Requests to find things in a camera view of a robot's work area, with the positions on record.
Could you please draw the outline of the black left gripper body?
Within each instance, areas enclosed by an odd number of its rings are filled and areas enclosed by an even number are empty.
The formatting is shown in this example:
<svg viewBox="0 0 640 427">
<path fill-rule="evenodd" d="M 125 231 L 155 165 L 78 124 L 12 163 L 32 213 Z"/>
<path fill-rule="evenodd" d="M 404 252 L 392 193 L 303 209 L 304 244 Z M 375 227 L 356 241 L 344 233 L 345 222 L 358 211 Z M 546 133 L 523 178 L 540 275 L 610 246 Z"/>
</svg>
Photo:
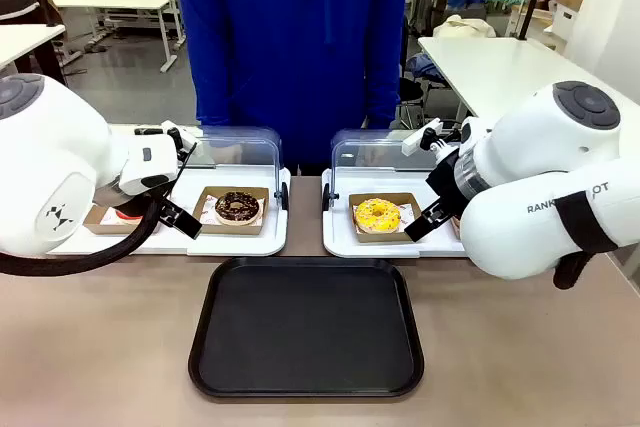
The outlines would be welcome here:
<svg viewBox="0 0 640 427">
<path fill-rule="evenodd" d="M 119 212 L 128 217 L 144 217 L 150 210 L 152 218 L 161 218 L 162 202 L 167 196 L 166 188 L 154 188 L 133 197 L 119 206 Z"/>
</svg>

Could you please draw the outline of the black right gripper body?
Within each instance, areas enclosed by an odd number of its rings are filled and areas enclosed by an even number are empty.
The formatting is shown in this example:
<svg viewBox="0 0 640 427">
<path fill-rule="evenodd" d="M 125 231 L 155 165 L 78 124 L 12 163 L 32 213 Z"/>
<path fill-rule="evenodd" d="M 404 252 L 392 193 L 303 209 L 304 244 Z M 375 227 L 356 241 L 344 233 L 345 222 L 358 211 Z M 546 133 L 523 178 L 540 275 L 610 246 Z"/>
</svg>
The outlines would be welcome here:
<svg viewBox="0 0 640 427">
<path fill-rule="evenodd" d="M 458 150 L 454 149 L 437 161 L 435 169 L 426 179 L 437 195 L 435 205 L 439 210 L 464 210 L 469 203 L 456 184 L 454 170 L 458 159 Z"/>
</svg>

